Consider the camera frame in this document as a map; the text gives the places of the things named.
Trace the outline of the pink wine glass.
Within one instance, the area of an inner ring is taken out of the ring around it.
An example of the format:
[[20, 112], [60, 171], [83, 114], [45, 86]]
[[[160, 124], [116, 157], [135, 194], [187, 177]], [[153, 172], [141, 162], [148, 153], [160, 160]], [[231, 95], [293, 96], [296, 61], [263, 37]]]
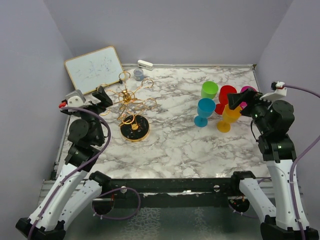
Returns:
[[240, 92], [243, 93], [243, 92], [245, 92], [245, 91], [248, 90], [248, 89], [251, 89], [251, 90], [253, 90], [254, 92], [257, 91], [254, 87], [247, 85], [247, 86], [242, 87], [241, 90], [240, 90]]

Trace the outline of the orange wine glass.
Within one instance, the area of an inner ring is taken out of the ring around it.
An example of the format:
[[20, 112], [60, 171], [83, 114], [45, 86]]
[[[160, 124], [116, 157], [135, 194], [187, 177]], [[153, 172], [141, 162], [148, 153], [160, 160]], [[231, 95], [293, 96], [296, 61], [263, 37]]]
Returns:
[[230, 109], [228, 105], [224, 107], [222, 112], [222, 120], [216, 125], [217, 129], [222, 133], [227, 133], [231, 129], [231, 124], [235, 123], [241, 116], [242, 108], [237, 106], [235, 109]]

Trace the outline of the green wine glass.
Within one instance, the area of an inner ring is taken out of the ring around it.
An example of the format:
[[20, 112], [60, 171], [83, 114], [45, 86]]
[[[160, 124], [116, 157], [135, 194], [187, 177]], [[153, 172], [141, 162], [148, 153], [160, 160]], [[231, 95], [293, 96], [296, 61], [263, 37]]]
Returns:
[[213, 81], [206, 81], [201, 87], [201, 97], [213, 100], [219, 91], [219, 86]]

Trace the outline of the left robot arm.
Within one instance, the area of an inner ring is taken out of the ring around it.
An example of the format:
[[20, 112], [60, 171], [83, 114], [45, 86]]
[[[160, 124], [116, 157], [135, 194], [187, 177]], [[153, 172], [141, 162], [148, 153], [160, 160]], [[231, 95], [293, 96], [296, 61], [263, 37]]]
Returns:
[[16, 228], [29, 240], [56, 230], [64, 206], [102, 153], [96, 147], [104, 150], [111, 140], [109, 134], [104, 135], [102, 127], [108, 127], [108, 124], [100, 114], [113, 102], [101, 86], [92, 95], [99, 103], [87, 103], [81, 91], [76, 90], [59, 105], [63, 114], [77, 117], [69, 126], [68, 140], [72, 145], [59, 177], [41, 205], [29, 217], [19, 219], [16, 224]]

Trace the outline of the blue wine glass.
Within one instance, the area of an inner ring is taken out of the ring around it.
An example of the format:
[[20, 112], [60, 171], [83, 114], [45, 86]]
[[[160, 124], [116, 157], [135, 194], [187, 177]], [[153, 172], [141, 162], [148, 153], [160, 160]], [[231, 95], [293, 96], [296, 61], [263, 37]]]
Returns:
[[194, 124], [203, 128], [208, 124], [208, 118], [216, 109], [215, 102], [210, 98], [202, 98], [197, 104], [197, 116], [194, 118]]

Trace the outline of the red wine glass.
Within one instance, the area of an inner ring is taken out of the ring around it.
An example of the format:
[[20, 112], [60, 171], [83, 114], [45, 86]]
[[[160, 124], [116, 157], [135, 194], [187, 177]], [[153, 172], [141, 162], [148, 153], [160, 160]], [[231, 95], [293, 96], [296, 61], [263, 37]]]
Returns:
[[216, 105], [215, 107], [215, 113], [218, 115], [222, 115], [225, 106], [228, 104], [228, 94], [236, 94], [237, 90], [235, 87], [231, 86], [231, 85], [224, 85], [221, 87], [220, 89], [220, 93], [218, 96], [218, 101], [219, 103]]

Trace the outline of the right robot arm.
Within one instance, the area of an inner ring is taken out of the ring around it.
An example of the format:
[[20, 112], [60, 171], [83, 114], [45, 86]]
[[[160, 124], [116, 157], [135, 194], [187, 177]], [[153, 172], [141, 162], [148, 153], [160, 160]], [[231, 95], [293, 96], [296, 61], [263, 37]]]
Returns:
[[288, 131], [295, 120], [294, 107], [280, 99], [278, 90], [263, 94], [248, 88], [241, 93], [229, 93], [228, 107], [250, 117], [259, 130], [257, 139], [273, 187], [275, 202], [262, 191], [250, 171], [233, 173], [229, 189], [236, 195], [244, 194], [260, 221], [264, 240], [318, 240], [319, 232], [307, 220], [299, 192], [296, 165], [300, 159]]

